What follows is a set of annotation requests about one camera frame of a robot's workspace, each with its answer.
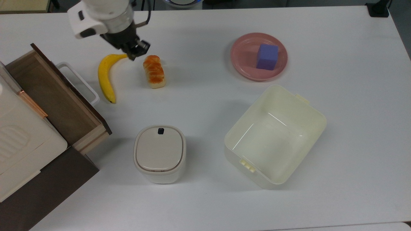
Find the yellow banana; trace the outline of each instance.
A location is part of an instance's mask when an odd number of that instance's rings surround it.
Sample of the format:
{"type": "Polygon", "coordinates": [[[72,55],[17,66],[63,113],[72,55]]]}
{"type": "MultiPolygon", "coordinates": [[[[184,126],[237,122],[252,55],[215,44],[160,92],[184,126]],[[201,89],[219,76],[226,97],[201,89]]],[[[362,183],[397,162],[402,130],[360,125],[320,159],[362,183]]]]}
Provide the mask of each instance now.
{"type": "Polygon", "coordinates": [[[122,55],[111,54],[111,55],[104,57],[99,65],[98,76],[99,76],[100,87],[106,99],[110,101],[110,103],[113,103],[113,104],[115,104],[115,94],[114,94],[113,87],[111,86],[110,79],[109,79],[110,69],[116,62],[118,62],[120,59],[123,59],[123,58],[127,58],[127,55],[126,54],[122,54],[122,55]]]}

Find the plate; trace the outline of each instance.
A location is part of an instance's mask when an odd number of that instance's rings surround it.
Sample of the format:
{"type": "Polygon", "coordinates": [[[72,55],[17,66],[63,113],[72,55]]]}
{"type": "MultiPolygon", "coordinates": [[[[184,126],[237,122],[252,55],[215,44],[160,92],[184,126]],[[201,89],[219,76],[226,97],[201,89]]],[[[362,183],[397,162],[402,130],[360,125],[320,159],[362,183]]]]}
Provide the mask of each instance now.
{"type": "Polygon", "coordinates": [[[255,81],[265,81],[280,74],[288,60],[284,45],[271,35],[250,33],[239,37],[231,48],[231,62],[244,77],[255,81]],[[278,46],[278,60],[274,70],[257,69],[257,53],[261,44],[278,46]]]}

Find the plastic container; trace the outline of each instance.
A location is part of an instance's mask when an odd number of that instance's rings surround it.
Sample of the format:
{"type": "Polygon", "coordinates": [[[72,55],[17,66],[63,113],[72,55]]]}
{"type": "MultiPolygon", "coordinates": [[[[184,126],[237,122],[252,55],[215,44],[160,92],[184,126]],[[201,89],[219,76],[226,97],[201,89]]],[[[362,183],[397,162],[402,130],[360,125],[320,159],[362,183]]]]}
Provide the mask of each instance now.
{"type": "Polygon", "coordinates": [[[271,189],[291,176],[326,123],[306,99],[273,85],[227,133],[224,153],[258,186],[271,189]]]}
{"type": "Polygon", "coordinates": [[[134,144],[134,164],[149,181],[175,182],[184,172],[186,141],[176,127],[154,125],[144,128],[134,144]]]}

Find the bread loaf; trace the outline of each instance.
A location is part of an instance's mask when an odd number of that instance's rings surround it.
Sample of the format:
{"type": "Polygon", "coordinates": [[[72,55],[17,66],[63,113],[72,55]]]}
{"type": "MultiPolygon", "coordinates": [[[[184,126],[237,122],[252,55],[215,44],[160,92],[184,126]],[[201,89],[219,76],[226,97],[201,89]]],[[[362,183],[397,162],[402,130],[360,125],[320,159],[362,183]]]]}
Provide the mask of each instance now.
{"type": "Polygon", "coordinates": [[[149,55],[145,58],[143,67],[147,82],[151,88],[162,88],[166,84],[164,71],[161,67],[160,58],[157,55],[149,55]]]}

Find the purple cube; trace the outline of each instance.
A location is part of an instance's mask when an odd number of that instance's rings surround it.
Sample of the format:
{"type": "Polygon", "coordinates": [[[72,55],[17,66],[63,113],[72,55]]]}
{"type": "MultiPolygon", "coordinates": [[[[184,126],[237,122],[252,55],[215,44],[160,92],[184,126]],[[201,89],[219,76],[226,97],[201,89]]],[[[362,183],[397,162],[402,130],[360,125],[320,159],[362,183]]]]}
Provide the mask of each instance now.
{"type": "Polygon", "coordinates": [[[257,54],[257,68],[274,70],[278,60],[278,46],[261,44],[257,54]]]}

